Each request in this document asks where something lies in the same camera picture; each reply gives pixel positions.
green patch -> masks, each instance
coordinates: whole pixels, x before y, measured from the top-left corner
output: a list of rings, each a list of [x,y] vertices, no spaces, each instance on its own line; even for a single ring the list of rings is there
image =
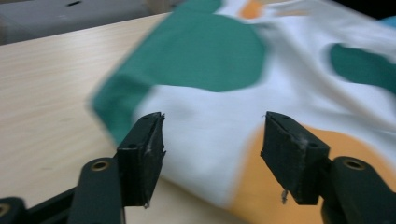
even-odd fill
[[[396,95],[396,64],[364,49],[332,46],[331,64],[335,72],[347,80],[381,87]]]
[[[213,15],[220,1],[190,0],[166,18],[115,71],[93,109],[119,143],[154,85],[233,91],[257,82],[266,47],[253,28]]]

